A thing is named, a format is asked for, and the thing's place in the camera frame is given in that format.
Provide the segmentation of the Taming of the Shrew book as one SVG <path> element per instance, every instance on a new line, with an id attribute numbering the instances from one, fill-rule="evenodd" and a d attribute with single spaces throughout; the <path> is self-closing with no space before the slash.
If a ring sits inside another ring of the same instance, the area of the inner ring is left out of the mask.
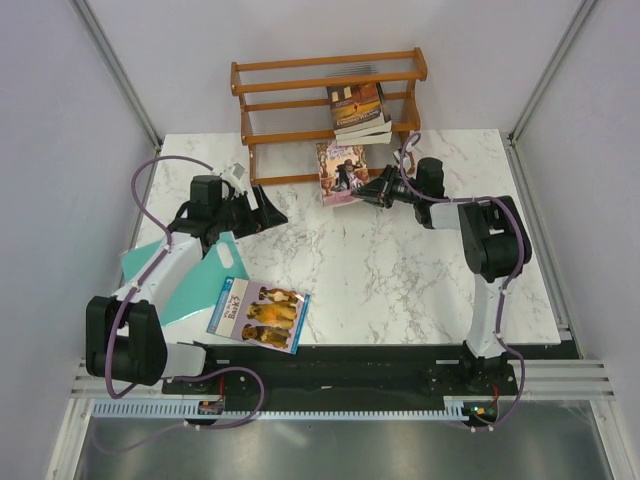
<path id="1" fill-rule="evenodd" d="M 340 146 L 335 140 L 315 144 L 321 199 L 324 207 L 358 202 L 353 191 L 368 183 L 363 146 Z"/>

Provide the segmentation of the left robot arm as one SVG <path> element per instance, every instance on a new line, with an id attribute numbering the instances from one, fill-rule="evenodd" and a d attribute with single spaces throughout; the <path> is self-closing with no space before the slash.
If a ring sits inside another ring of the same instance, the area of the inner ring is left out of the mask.
<path id="1" fill-rule="evenodd" d="M 285 214 L 254 185 L 240 191 L 217 175 L 192 179 L 190 194 L 165 227 L 165 239 L 141 270 L 110 296 L 86 307 L 85 360 L 89 374 L 129 389 L 152 386 L 165 375 L 169 347 L 160 315 L 182 280 L 214 249 L 226 232 L 240 239 L 286 224 Z"/>

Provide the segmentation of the Kate DiCamillo dark book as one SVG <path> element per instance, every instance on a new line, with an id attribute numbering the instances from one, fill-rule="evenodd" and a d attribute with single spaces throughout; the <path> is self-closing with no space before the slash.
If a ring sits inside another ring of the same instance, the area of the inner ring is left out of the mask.
<path id="1" fill-rule="evenodd" d="M 381 127 L 390 121 L 384 94 L 376 82 L 329 86 L 326 92 L 336 134 Z"/>

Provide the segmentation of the A Tale of Two Cities book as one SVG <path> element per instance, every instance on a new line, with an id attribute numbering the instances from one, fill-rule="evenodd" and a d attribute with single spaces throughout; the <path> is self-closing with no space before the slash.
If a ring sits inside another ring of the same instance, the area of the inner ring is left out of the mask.
<path id="1" fill-rule="evenodd" d="M 390 132 L 392 128 L 392 122 L 388 121 L 382 125 L 371 126 L 368 128 L 364 128 L 358 131 L 348 132 L 348 133 L 336 133 L 335 138 L 337 140 L 351 140 L 360 137 L 365 137 L 369 135 L 378 135 L 378 134 L 386 134 Z"/>

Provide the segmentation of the Why Do Dogs Bark book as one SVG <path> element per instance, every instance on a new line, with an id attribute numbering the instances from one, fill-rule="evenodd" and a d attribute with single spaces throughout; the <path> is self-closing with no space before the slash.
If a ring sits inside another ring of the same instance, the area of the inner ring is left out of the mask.
<path id="1" fill-rule="evenodd" d="M 310 303 L 311 295 L 305 292 L 228 277 L 207 332 L 294 355 Z"/>

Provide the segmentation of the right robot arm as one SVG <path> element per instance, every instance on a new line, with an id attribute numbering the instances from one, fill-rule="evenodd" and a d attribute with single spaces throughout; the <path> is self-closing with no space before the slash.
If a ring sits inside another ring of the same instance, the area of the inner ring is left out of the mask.
<path id="1" fill-rule="evenodd" d="M 464 259 L 474 276 L 472 320 L 459 360 L 458 381 L 477 394 L 505 374 L 507 343 L 503 316 L 509 285 L 531 260 L 532 247 L 510 196 L 452 199 L 445 195 L 443 162 L 425 157 L 409 178 L 403 168 L 388 165 L 382 174 L 356 188 L 353 195 L 368 204 L 390 208 L 413 206 L 416 221 L 430 230 L 460 233 Z"/>

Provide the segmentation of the Jane Eyre blue book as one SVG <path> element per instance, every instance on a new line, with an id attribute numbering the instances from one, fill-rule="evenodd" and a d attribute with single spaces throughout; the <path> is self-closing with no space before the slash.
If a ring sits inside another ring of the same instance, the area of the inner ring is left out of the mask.
<path id="1" fill-rule="evenodd" d="M 360 137 L 337 139 L 336 144 L 341 147 L 346 146 L 364 146 L 364 145 L 378 145 L 389 144 L 391 142 L 392 132 L 380 132 L 371 135 L 365 135 Z"/>

